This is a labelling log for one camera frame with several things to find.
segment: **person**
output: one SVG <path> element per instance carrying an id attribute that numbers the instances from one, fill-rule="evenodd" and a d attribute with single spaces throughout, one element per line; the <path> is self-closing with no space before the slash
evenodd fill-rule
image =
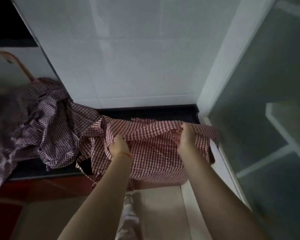
<path id="1" fill-rule="evenodd" d="M 183 123 L 182 131 L 174 132 L 172 140 L 178 145 L 177 153 L 212 239 L 267 239 L 252 212 L 203 158 L 191 126 Z M 109 150 L 112 161 L 108 169 L 58 240 L 142 239 L 133 199 L 125 197 L 133 156 L 120 135 Z"/>

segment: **pants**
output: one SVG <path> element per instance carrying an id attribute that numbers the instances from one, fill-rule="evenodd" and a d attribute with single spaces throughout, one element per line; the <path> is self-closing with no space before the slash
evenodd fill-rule
<path id="1" fill-rule="evenodd" d="M 125 205 L 121 214 L 115 240 L 142 240 L 140 219 L 132 205 Z"/>

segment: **person's right arm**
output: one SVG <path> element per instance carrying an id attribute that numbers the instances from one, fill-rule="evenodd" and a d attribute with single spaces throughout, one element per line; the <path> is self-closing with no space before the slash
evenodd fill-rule
<path id="1" fill-rule="evenodd" d="M 184 123 L 174 133 L 201 214 L 213 239 L 268 239 L 252 212 L 236 197 L 195 145 L 195 134 Z"/>

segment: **orange wristband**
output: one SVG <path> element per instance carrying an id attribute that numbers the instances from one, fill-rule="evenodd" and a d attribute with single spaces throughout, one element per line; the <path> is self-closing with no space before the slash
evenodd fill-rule
<path id="1" fill-rule="evenodd" d="M 134 157 L 131 153 L 119 152 L 118 154 L 124 154 L 124 155 L 130 157 L 132 160 L 134 160 Z"/>

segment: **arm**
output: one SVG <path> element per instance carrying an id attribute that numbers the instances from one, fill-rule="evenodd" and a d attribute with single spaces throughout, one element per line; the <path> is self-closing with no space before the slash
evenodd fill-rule
<path id="1" fill-rule="evenodd" d="M 195 134 L 184 123 L 173 134 L 201 214 L 213 239 L 267 239 L 252 212 L 210 167 L 195 145 Z"/>
<path id="2" fill-rule="evenodd" d="M 122 212 L 132 159 L 120 135 L 109 147 L 113 156 L 105 174 L 62 231 L 58 240 L 114 239 Z"/>

